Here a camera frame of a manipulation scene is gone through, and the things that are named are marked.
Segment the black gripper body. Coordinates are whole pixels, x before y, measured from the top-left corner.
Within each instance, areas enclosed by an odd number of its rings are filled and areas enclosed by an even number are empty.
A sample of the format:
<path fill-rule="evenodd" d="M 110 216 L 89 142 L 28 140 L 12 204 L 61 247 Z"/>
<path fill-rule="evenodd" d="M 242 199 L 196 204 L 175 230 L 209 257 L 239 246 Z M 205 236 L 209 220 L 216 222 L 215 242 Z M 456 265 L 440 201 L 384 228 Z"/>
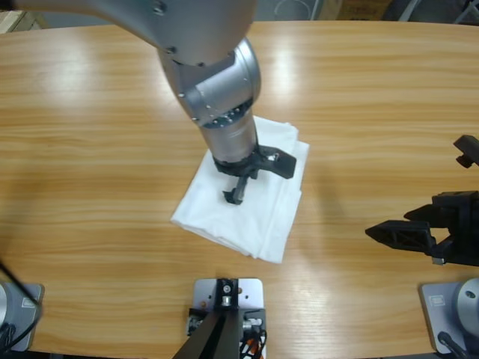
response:
<path fill-rule="evenodd" d="M 255 147 L 253 152 L 244 159 L 238 162 L 222 162 L 217 158 L 213 158 L 214 165 L 218 172 L 227 174 L 232 177 L 248 176 L 252 179 L 257 179 L 257 174 L 261 170 L 261 164 L 264 160 L 264 153 L 262 147 Z"/>
<path fill-rule="evenodd" d="M 438 243 L 433 257 L 444 263 L 478 266 L 478 191 L 450 191 L 433 196 L 439 210 L 436 228 L 449 235 Z"/>

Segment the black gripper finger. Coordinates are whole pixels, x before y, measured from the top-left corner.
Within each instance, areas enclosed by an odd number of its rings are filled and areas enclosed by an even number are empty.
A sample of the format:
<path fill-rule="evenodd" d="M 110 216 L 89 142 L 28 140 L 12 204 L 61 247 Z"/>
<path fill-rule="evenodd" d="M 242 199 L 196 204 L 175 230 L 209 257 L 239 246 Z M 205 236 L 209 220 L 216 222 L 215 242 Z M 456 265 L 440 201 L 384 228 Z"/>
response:
<path fill-rule="evenodd" d="M 240 177 L 235 187 L 233 187 L 230 191 L 223 191 L 224 199 L 229 204 L 239 206 L 243 202 L 245 188 L 248 184 L 248 178 L 248 175 Z"/>
<path fill-rule="evenodd" d="M 408 211 L 404 216 L 410 221 L 426 221 L 432 222 L 435 219 L 435 206 L 433 204 L 426 204 Z"/>
<path fill-rule="evenodd" d="M 431 255 L 436 239 L 426 221 L 387 220 L 365 230 L 376 242 L 402 251 L 421 252 Z"/>

